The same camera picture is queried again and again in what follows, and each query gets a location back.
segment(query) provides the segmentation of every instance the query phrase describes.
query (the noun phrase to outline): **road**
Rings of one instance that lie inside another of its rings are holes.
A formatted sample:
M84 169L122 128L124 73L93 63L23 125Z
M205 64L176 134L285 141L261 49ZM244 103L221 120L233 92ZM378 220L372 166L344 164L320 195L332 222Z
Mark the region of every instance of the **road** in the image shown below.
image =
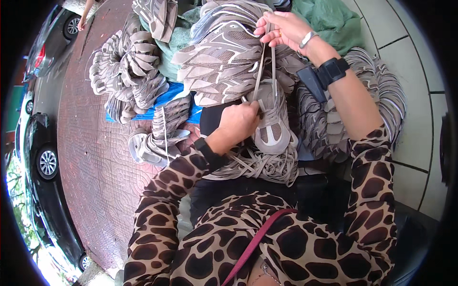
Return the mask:
M33 113L41 112L49 115L53 122L57 122L59 114L60 96L65 72L73 50L73 41L67 45L62 56L57 60L53 69L46 77L37 79L35 84L35 97L33 100Z

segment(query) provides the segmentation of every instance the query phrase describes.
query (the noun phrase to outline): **sidewalk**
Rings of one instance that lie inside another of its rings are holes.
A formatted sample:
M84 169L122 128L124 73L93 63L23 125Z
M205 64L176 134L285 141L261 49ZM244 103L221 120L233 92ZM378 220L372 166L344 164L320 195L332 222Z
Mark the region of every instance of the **sidewalk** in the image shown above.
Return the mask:
M138 126L150 130L150 121L106 122L108 96L94 95L85 76L91 53L122 29L130 11L129 2L110 0L78 35L64 79L57 131L62 184L75 227L87 254L112 277L127 258L140 192L158 169L136 164L127 149L129 134ZM198 135L195 126L186 128Z

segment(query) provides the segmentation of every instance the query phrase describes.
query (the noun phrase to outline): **woman's right hand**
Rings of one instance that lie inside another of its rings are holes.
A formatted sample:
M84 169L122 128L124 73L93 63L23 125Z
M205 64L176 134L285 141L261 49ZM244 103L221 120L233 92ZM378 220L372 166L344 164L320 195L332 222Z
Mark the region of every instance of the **woman's right hand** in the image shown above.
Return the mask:
M261 43L269 43L269 47L285 44L294 51L299 50L302 39L312 31L312 28L302 19L290 12L264 12L256 23L255 35L262 35L266 32L267 23L271 23L271 31L264 35Z

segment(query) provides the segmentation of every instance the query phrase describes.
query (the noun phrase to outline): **black watch strap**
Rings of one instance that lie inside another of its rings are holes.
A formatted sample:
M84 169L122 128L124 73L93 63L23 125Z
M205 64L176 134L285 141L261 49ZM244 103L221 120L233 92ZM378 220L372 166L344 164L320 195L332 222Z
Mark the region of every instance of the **black watch strap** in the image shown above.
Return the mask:
M220 156L213 152L210 146L207 145L205 139L202 137L194 142L194 147L205 157L205 160L208 162L208 170L210 172L216 171L229 163L229 159L226 156Z
M344 58L332 58L325 61L317 70L316 75L323 85L323 90L327 90L328 85L343 78L350 66Z

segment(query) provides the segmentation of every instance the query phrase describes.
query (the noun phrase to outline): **black cloth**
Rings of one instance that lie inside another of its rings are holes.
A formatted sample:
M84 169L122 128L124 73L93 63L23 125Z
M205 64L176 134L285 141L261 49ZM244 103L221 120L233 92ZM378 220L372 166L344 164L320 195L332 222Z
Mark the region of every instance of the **black cloth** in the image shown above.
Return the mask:
M219 122L221 121L221 113L223 113L223 110L226 107L234 104L242 104L242 100L237 99L229 103L202 108L200 119L201 134L209 136L213 131L215 131L215 129L219 126Z
M196 183L190 194L192 225L210 207L225 198L231 195L247 195L254 191L265 191L278 196L292 207L297 205L301 216L313 217L341 230L351 183L325 174L298 177L290 188L282 183L243 176L224 181L202 179Z

